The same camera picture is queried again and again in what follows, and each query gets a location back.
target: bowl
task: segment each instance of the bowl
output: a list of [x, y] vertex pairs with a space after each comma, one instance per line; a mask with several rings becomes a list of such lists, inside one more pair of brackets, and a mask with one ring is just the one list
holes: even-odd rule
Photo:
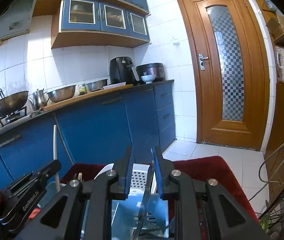
[[86, 85], [88, 86], [88, 89], [91, 92], [101, 90], [104, 86], [107, 86], [107, 79], [98, 80], [92, 83], [88, 83]]
[[144, 81], [146, 84], [151, 84], [152, 81], [155, 79], [155, 75], [146, 75], [141, 76], [142, 81]]
[[53, 103], [57, 103], [72, 98], [74, 96], [74, 93], [75, 93], [75, 85], [51, 91], [48, 93], [48, 96]]

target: metal pot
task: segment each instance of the metal pot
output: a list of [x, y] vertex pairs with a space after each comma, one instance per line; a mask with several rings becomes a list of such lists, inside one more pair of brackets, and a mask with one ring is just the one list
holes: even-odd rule
[[28, 100], [31, 102], [33, 110], [38, 111], [42, 107], [46, 106], [49, 99], [46, 99], [44, 96], [44, 89], [36, 90], [33, 94], [33, 100], [31, 98], [28, 98]]
[[2, 89], [0, 89], [0, 117], [7, 116], [20, 110], [27, 101], [29, 91], [22, 91], [7, 97], [4, 96]]
[[51, 91], [48, 93], [48, 96], [53, 103], [57, 103], [72, 98], [74, 96], [74, 93], [75, 85]]
[[101, 90], [104, 86], [107, 86], [107, 79], [98, 80], [86, 85], [91, 92]]

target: dark red tablecloth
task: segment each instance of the dark red tablecloth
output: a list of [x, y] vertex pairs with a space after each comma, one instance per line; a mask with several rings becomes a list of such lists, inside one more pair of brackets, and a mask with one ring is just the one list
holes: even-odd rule
[[[214, 178], [218, 180], [218, 182], [234, 196], [237, 202], [243, 206], [250, 216], [258, 222], [250, 202], [246, 198], [240, 184], [227, 163], [221, 157], [213, 156], [188, 161], [177, 161], [173, 163], [177, 170], [188, 174], [192, 179], [206, 181]], [[73, 178], [74, 174], [78, 174], [79, 172], [82, 172], [82, 178], [84, 181], [94, 179], [104, 166], [105, 165], [76, 163], [61, 179], [61, 182], [67, 183]], [[169, 202], [169, 217], [172, 218], [173, 216], [174, 205], [173, 202]]]

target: cabinet glass pane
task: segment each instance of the cabinet glass pane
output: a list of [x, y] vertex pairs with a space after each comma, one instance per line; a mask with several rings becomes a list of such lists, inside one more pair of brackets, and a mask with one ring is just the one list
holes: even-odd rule
[[132, 19], [133, 31], [136, 33], [146, 35], [144, 18], [131, 13], [131, 19]]
[[125, 29], [123, 10], [111, 6], [104, 6], [106, 26]]
[[236, 29], [225, 6], [207, 8], [212, 23], [222, 77], [222, 119], [243, 120], [244, 77], [241, 49]]
[[71, 0], [69, 23], [95, 24], [94, 3]]

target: white tile floor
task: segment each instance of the white tile floor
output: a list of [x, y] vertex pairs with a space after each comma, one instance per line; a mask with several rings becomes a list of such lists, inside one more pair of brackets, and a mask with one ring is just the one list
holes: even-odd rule
[[[171, 161], [209, 156], [221, 156], [226, 161], [248, 199], [264, 185], [258, 178], [259, 167], [264, 161], [262, 152], [176, 140], [163, 155]], [[261, 177], [267, 180], [265, 166], [262, 167]], [[250, 201], [255, 212], [263, 210], [265, 200], [269, 200], [268, 186]]]

